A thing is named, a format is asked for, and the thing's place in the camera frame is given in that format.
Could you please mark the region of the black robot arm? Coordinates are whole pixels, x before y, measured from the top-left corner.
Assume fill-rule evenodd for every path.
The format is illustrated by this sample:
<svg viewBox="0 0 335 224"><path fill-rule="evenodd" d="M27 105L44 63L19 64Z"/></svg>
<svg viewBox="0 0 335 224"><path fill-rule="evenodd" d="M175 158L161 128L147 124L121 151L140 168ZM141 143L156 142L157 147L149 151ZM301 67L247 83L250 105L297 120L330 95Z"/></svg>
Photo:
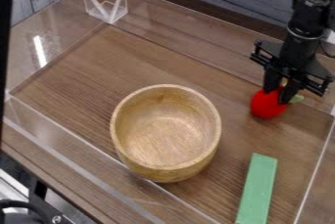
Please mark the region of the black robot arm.
<svg viewBox="0 0 335 224"><path fill-rule="evenodd" d="M335 31L335 0L294 0L294 14L282 43L257 40L251 59L265 67L263 91L281 87L278 103L289 105L301 90L324 96L335 81L332 71L317 59L326 31Z"/></svg>

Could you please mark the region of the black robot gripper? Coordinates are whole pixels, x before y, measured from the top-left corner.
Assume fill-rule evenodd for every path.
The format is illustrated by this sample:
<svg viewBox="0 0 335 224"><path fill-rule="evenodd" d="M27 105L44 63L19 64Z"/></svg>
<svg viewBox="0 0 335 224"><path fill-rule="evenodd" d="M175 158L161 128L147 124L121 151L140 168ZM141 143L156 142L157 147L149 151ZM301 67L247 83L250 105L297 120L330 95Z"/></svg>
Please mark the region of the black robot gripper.
<svg viewBox="0 0 335 224"><path fill-rule="evenodd" d="M265 67L263 90L273 92L287 79L279 95L282 105L297 104L308 89L322 97L335 75L317 59L316 44L291 40L283 43L257 40L251 59Z"/></svg>

